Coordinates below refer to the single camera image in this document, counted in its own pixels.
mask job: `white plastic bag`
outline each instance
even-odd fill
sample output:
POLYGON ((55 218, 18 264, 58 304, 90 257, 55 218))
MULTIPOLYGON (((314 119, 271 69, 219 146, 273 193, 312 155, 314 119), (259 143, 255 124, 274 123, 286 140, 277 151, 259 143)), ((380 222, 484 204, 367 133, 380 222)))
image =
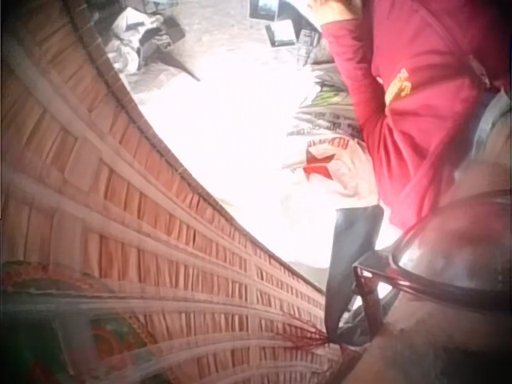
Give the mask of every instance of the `white plastic bag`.
POLYGON ((373 164, 338 70, 311 70, 315 86, 287 135, 283 169, 294 173, 288 203, 331 210, 377 204, 373 164))

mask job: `sunglasses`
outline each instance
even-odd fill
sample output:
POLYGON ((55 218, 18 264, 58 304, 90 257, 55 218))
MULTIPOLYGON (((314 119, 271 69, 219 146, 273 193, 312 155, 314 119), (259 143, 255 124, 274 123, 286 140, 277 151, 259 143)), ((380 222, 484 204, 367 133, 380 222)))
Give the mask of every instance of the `sunglasses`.
POLYGON ((509 314, 510 190, 462 198, 409 228, 386 250, 354 264, 370 338, 382 328, 380 282, 445 306, 509 314))

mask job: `red sleeve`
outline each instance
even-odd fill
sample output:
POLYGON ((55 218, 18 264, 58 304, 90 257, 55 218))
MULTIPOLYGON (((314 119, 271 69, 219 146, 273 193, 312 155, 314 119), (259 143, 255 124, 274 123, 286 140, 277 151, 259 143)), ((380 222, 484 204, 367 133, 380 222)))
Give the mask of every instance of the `red sleeve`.
MULTIPOLYGON (((386 108, 385 91, 371 73, 361 27, 359 20, 348 20, 322 29, 354 103, 380 199, 391 209, 391 222, 406 229, 437 205, 451 186, 467 148, 458 146, 448 154, 446 148, 466 126, 467 111, 477 95, 470 80, 458 76, 430 88, 413 84, 417 87, 411 95, 386 108)), ((457 70, 449 63, 446 68, 457 70)))

